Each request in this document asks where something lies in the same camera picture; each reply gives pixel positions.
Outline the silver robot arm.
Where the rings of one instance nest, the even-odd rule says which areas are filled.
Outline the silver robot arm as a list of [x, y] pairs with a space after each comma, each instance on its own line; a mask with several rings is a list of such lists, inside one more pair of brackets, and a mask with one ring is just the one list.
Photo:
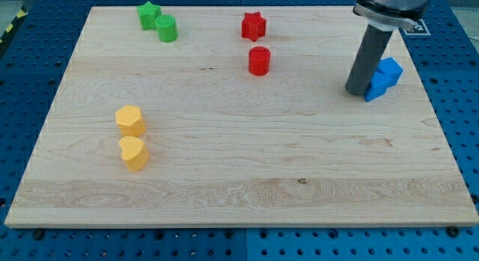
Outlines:
[[353, 13], [364, 17], [380, 31], [398, 28], [412, 31], [424, 15], [430, 0], [356, 0]]

